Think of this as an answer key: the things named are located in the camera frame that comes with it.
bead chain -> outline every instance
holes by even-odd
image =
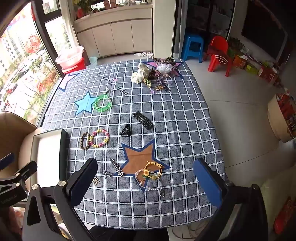
[[[157,178],[157,183],[158,183],[159,187],[157,187],[157,188],[151,188],[151,187],[148,187],[148,186],[143,186],[143,185],[142,185],[143,182],[142,182],[141,180],[138,179],[138,174],[139,174],[139,172],[142,172],[142,171],[144,171],[144,168],[135,172],[135,179],[136,179],[136,181],[139,183],[139,185],[140,185],[142,188],[146,189],[147,191],[151,191],[151,190],[159,190],[159,191],[162,191],[162,189],[163,189],[163,188],[162,188],[162,183],[161,183],[161,180],[160,180],[159,177]],[[151,172],[151,173],[153,173],[154,175],[156,175],[156,173],[155,173],[154,171],[149,170],[149,172]]]
[[[97,135],[97,133],[99,133],[99,132],[103,132],[103,133],[105,133],[105,139],[104,139],[104,141],[103,142],[101,142],[101,143],[99,143],[99,144],[94,144],[93,143],[93,138]],[[104,129],[98,129],[98,130],[96,130],[96,131],[94,131],[91,135],[90,135],[90,137],[89,137],[89,145],[90,146],[92,146],[92,147],[94,147],[94,148],[98,148],[98,147],[103,147],[104,145],[106,145],[107,144],[107,142],[109,141],[109,137],[110,137],[110,134],[109,134],[109,132],[107,132],[106,130],[104,130]]]

red bag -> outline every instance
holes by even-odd
[[[286,203],[274,221],[274,231],[276,234],[280,234],[284,230],[294,210],[295,202],[292,202],[291,197],[288,197]]]

brown bracelet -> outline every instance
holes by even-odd
[[[83,140],[84,140],[84,138],[87,136],[87,140],[86,140],[86,146],[84,147],[83,146]],[[88,148],[89,148],[89,133],[88,132],[85,132],[85,133],[83,133],[82,134],[82,136],[81,136],[81,140],[80,140],[80,148],[82,149],[82,150],[87,150]]]

floor tile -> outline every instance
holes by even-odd
[[[279,145],[267,107],[223,101],[207,101],[224,156],[225,167],[261,156]]]
[[[218,66],[209,72],[210,61],[199,63],[196,59],[186,61],[195,76],[206,100],[222,100],[266,105],[280,90],[268,84],[257,75],[233,67],[229,77],[225,66]]]
[[[252,160],[226,168],[226,174],[235,185],[261,186],[268,178],[291,167],[295,162],[294,141],[280,142],[279,147]]]
[[[183,233],[183,226],[182,225],[181,226],[172,227],[172,228],[173,228],[174,233],[177,236],[182,237],[182,233]],[[182,239],[177,238],[173,234],[172,228],[168,228],[168,236],[169,236],[170,241],[182,241]]]

checkered tablecloth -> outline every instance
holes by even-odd
[[[178,67],[184,77],[174,77],[170,92],[155,91],[143,83],[134,84],[130,76],[138,70],[140,60],[104,64],[80,71],[69,81],[65,92],[57,90],[46,112],[45,130],[63,128],[69,134],[67,173],[79,170],[90,157],[98,162],[100,184],[89,187],[76,212],[83,222],[122,229],[153,229],[197,221],[211,216],[215,207],[209,203],[193,173],[192,164],[203,157],[212,170],[225,178],[223,156],[209,109],[197,81],[184,63]],[[107,84],[104,76],[116,77],[117,83]],[[99,96],[106,90],[123,86],[129,92],[111,93],[112,107],[105,112],[81,112],[77,105],[89,91]],[[145,129],[132,113],[140,111],[154,124]],[[132,136],[120,136],[126,124]],[[103,148],[80,149],[80,136],[88,131],[106,129],[110,141]],[[110,158],[121,166],[126,160],[121,143],[142,148],[156,139],[156,158],[169,165],[161,176],[165,197],[158,191],[142,192],[133,177],[104,178],[103,170],[113,171]],[[155,187],[157,182],[148,181]]]

